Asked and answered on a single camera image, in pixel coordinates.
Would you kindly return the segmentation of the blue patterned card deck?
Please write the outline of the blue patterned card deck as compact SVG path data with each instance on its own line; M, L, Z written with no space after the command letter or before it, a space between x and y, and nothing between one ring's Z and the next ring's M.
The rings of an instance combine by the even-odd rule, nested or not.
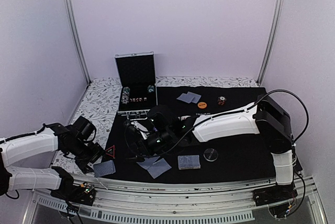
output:
M116 172L115 164L112 160L93 165L94 176L103 177Z

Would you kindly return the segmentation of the long poker chip stack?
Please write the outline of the long poker chip stack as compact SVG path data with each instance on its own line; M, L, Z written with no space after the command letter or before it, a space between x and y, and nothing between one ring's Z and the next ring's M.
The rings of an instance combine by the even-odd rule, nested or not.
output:
M128 104L130 100L130 88L129 87L124 87L122 89L121 93L121 103L122 104Z

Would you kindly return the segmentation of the short poker chip stack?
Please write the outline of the short poker chip stack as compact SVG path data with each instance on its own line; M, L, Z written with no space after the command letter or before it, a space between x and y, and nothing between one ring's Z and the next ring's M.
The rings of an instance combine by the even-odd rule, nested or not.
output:
M148 93L153 93L155 91L155 87L153 85L149 85L147 90L148 90Z

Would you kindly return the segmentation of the clear dealer button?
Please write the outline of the clear dealer button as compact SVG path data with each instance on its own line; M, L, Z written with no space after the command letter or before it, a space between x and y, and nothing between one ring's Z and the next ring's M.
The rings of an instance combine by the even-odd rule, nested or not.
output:
M208 148L204 151L204 158L208 162L214 162L218 159L218 152L213 148Z

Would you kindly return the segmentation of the orange big blind button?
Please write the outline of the orange big blind button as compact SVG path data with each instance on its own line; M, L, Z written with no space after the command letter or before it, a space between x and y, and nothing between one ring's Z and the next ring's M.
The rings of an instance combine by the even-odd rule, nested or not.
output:
M197 104L197 107L200 108L200 109L205 109L205 108L207 108L207 103L206 102L199 102Z

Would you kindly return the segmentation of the orange black poker chips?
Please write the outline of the orange black poker chips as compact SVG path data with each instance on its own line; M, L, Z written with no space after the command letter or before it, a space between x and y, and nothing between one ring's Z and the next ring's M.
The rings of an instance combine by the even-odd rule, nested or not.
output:
M223 96L218 97L217 104L223 106L226 103L226 98Z

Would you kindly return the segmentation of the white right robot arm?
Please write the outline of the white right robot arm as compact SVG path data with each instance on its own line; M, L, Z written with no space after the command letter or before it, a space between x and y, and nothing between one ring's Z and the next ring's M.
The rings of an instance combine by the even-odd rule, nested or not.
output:
M256 102L226 112L178 117L165 105L148 111L152 123L147 130L139 121L127 119L125 130L137 134L133 153L153 157L169 153L176 147L190 147L212 140L234 136L259 136L272 155L277 185L271 188L275 201L291 192L293 183L293 136L291 117L269 96L258 96Z

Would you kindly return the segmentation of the red triangle all-in marker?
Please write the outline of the red triangle all-in marker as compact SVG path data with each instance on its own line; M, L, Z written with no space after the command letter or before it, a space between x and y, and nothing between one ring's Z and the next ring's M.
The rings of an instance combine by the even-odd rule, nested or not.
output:
M114 145L105 150L105 157L108 159L115 158L115 146Z

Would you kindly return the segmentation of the floral white tablecloth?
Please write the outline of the floral white tablecloth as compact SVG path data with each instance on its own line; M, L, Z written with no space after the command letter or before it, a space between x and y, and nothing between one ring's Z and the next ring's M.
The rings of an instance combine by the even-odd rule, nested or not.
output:
M156 78L157 87L259 87L259 84L247 77L187 77L187 76L161 76ZM117 115L121 94L121 81L117 77L94 79L82 98L71 123L83 116L97 128L95 142L107 148L115 145L116 158L122 156L119 150L125 150L124 127L116 130L117 140L109 136Z

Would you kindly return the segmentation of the aluminium poker chip case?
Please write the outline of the aluminium poker chip case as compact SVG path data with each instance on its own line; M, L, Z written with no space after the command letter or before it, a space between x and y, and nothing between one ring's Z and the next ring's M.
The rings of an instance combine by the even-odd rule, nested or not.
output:
M120 95L118 115L131 119L145 118L147 112L158 104L154 52L117 54L115 61L122 89L130 88L130 99L147 98L147 101L142 103L129 101L128 104L122 104ZM153 93L148 93L149 85L155 87Z

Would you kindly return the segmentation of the black poker mat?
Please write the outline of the black poker mat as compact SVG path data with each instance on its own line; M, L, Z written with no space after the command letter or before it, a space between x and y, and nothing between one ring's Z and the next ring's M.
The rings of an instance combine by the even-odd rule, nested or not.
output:
M193 116L198 114L214 114L245 106L264 95L266 90L261 87L158 87L158 103L166 105L177 116ZM201 95L198 102L206 102L207 108L200 109L197 104L177 100L182 93ZM223 106L217 104L218 97L226 98ZM117 140L116 130L124 127L125 117L116 115L110 137ZM208 148L218 152L214 162L205 160L203 154ZM199 145L173 149L164 159L172 167L159 177L153 179L145 169L136 162L127 162L132 156L129 149L119 150L122 156L114 159L116 172L108 175L108 179L164 184L200 184L247 181L275 177L272 155L266 148L260 135L239 135L215 139ZM177 157L179 155L199 155L201 168L179 170Z

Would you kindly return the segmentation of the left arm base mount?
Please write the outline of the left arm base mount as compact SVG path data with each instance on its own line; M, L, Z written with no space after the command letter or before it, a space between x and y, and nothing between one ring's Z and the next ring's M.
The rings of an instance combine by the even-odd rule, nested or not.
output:
M92 206L96 196L96 190L93 184L83 182L80 185L74 184L73 177L65 172L59 174L61 178L58 189L52 189L50 195L61 199L66 203L78 203Z

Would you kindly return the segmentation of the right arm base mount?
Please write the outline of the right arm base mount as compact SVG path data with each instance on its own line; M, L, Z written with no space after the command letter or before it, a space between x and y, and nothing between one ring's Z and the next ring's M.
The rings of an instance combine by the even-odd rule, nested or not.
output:
M263 206L279 201L289 200L297 197L297 190L294 183L289 185L277 185L255 189L252 191L253 200L256 206Z

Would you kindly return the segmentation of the aluminium frame post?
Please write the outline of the aluminium frame post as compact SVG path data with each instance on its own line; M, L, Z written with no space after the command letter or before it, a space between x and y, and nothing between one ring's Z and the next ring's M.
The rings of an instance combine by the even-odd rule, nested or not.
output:
M92 80L88 71L88 67L86 64L86 60L83 54L83 50L82 50L82 46L81 46L81 42L80 42L80 37L79 37L79 32L77 29L77 25L76 25L76 21L75 21L75 14L74 14L74 9L73 9L73 4L72 4L72 0L64 0L64 4L65 4L65 10L68 16L68 20L69 20L69 25L70 25L70 30L71 30L71 34L72 34L72 38L74 41L74 46L75 46L75 50L76 50L76 54L77 57L79 59L79 64L81 67L81 70L83 72L85 81L87 83L87 85L91 84Z
M266 44L266 48L265 48L265 53L264 53L264 57L263 57L263 61L261 64L261 68L258 74L258 78L256 80L256 82L259 85L262 85L265 75L266 75L266 70L267 67L269 65L270 62L270 57L271 57L271 53L273 50L273 46L274 46L274 42L275 42L275 37L277 34L277 29L278 29L278 25L279 25L279 21L280 21L280 16L281 16L281 11L283 8L283 3L284 0L275 0L275 6L274 6L274 13L273 13L273 18L272 18L272 23L270 26L270 33L269 33L269 37L267 40L267 44Z

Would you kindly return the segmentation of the right aluminium frame post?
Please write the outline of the right aluminium frame post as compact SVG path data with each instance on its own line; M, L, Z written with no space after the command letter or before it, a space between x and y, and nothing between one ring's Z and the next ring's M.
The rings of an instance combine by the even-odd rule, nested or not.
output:
M270 33L269 33L269 37L267 40L267 44L266 44L266 48L265 48L265 53L264 53L264 57L263 57L263 61L261 64L261 68L258 74L258 78L256 80L256 82L259 85L262 85L265 75L266 75L266 70L267 67L269 65L270 62L270 57L271 57L271 53L273 50L273 46L274 46L274 42L275 42L275 37L277 34L277 29L278 29L278 25L279 25L279 21L280 21L280 16L281 16L281 11L283 8L283 3L284 0L275 0L275 6L274 6L274 13L273 13L273 18L272 18L272 23L270 26Z

